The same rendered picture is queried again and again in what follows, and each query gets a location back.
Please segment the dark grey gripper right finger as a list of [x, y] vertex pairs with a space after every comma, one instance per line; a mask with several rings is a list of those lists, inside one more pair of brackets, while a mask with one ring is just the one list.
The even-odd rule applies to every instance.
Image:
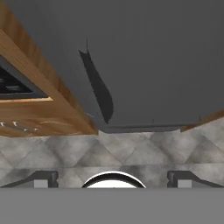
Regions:
[[167, 186], [171, 188], [197, 188], [197, 187], [217, 187], [224, 188], [224, 185], [219, 185], [199, 178], [191, 171], [168, 171]]

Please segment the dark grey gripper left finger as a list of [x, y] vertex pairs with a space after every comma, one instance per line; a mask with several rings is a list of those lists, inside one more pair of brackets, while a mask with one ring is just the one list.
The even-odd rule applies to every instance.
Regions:
[[3, 188], [30, 187], [30, 188], [58, 188], [59, 173], [57, 171], [35, 171], [27, 178], [3, 185]]

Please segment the wooden oven cupboard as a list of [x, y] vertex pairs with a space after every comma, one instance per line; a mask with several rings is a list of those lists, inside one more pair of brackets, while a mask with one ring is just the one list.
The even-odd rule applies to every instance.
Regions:
[[63, 80], [56, 74], [31, 36], [0, 0], [0, 55], [40, 88], [47, 98], [0, 100], [0, 122], [38, 128], [26, 132], [0, 126], [3, 137], [47, 137], [96, 135], [85, 114]]

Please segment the white and black round thing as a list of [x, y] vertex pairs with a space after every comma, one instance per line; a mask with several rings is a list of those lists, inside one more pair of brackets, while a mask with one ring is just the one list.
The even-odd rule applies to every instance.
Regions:
[[83, 188], [145, 188], [136, 177], [122, 171], [104, 171], [89, 178]]

